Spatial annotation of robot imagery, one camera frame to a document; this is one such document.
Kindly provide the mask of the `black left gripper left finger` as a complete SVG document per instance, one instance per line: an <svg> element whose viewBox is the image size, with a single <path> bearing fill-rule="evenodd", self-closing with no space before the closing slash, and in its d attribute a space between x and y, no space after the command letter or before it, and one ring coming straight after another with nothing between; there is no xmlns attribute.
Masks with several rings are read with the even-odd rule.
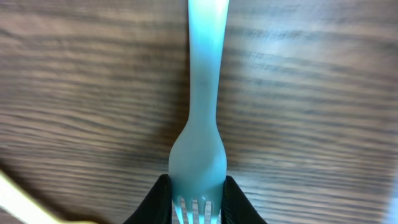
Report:
<svg viewBox="0 0 398 224"><path fill-rule="evenodd" d="M171 224L172 186L167 174L159 176L136 211L123 224Z"/></svg>

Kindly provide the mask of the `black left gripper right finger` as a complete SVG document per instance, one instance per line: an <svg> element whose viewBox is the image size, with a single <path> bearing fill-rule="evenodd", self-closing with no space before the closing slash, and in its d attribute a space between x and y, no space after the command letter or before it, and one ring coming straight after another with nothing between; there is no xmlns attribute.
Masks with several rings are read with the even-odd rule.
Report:
<svg viewBox="0 0 398 224"><path fill-rule="evenodd" d="M229 175L223 186L221 224L267 224Z"/></svg>

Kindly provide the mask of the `light blue plastic fork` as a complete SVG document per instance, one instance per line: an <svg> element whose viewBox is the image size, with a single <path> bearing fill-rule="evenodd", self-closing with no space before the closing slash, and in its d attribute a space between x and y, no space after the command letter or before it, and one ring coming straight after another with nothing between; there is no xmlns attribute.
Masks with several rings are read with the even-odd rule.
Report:
<svg viewBox="0 0 398 224"><path fill-rule="evenodd" d="M190 108L186 125L169 155L172 201L180 223L217 223L221 210L227 158L216 123L221 58L229 0L188 0Z"/></svg>

